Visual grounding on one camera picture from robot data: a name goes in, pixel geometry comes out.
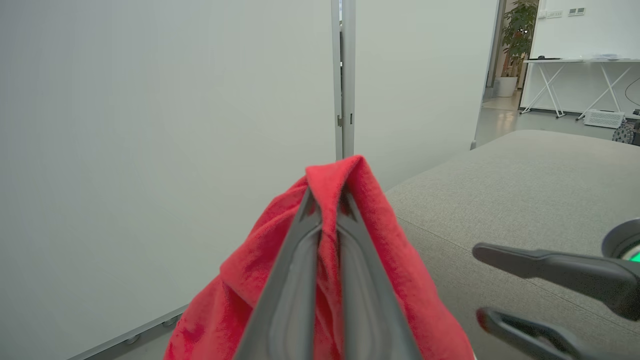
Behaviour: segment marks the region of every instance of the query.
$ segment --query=white basket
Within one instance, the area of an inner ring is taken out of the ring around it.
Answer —
[[[613,111],[589,110],[584,117],[585,125],[611,127],[617,129],[622,124],[625,113]]]

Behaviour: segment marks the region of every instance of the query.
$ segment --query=gray upholstered seat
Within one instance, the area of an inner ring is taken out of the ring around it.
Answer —
[[[640,323],[549,282],[501,272],[470,252],[484,241],[599,256],[610,229],[640,217],[639,185],[640,147],[517,131],[397,185],[387,197],[479,360],[528,359],[478,327],[475,310],[482,306],[640,357]]]

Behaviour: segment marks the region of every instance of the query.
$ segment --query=shiny floor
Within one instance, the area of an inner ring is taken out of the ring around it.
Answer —
[[[594,138],[610,140],[613,129],[586,126],[582,121],[575,121],[575,117],[565,116],[556,119],[554,114],[531,112],[519,115],[517,112],[517,98],[491,99],[483,104],[478,118],[476,131],[476,145],[482,146],[492,140],[512,131],[535,129],[584,135]],[[171,337],[172,327],[156,327],[152,331],[142,334],[142,337],[132,345],[120,344],[116,347],[97,354],[90,360],[160,360]]]

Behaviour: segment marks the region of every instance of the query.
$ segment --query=cloth fold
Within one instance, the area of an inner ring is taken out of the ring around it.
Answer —
[[[398,303],[424,359],[473,360],[466,334],[438,298],[417,251],[409,244],[367,162],[352,156],[306,169],[306,176],[274,198],[220,274],[189,304],[164,360],[231,360],[258,303],[302,196],[310,187],[320,206],[314,359],[342,359],[342,290],[336,218],[344,186],[358,205]]]

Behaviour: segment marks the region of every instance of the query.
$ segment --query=white folding table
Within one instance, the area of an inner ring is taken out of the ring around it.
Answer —
[[[616,97],[616,92],[613,90],[613,86],[616,83],[618,83],[620,81],[620,79],[622,79],[625,75],[627,75],[627,73],[629,72],[629,70],[631,70],[631,68],[633,67],[633,65],[635,63],[640,63],[640,59],[619,59],[619,60],[560,59],[560,60],[525,60],[524,62],[538,65],[538,68],[540,69],[540,74],[542,75],[542,79],[545,81],[545,86],[542,88],[542,90],[540,90],[540,92],[538,92],[536,97],[525,108],[525,110],[520,112],[520,114],[524,114],[524,113],[530,112],[531,108],[536,104],[536,102],[538,102],[538,100],[540,99],[542,94],[545,92],[545,90],[547,90],[549,92],[549,96],[551,96],[551,101],[554,103],[554,108],[556,109],[556,119],[566,115],[564,113],[563,109],[562,109],[562,106],[560,105],[560,101],[559,101],[558,96],[556,94],[556,90],[555,90],[555,88],[553,86],[553,82],[558,77],[558,74],[560,74],[560,72],[564,69],[564,67],[568,63],[599,63],[600,64],[600,68],[602,69],[602,74],[604,74],[604,78],[605,78],[605,80],[607,82],[607,89],[593,103],[591,103],[591,105],[589,105],[589,107],[587,107],[586,110],[584,110],[584,113],[582,113],[579,117],[576,118],[576,120],[580,120],[585,116],[587,111],[589,111],[589,109],[591,109],[607,93],[610,93],[611,96],[613,97],[613,101],[616,103],[617,110],[618,111],[622,111],[622,110],[620,110],[620,105],[618,104],[618,98]],[[545,69],[545,66],[544,66],[547,63],[560,63],[560,64],[562,64],[562,66],[560,66],[560,69],[558,69],[556,71],[556,73],[551,78],[549,78],[547,70]],[[605,66],[604,66],[605,63],[627,63],[628,67],[620,76],[618,76],[618,78],[615,81],[612,82],[611,78],[609,77],[609,75],[607,74],[607,71],[605,69]]]

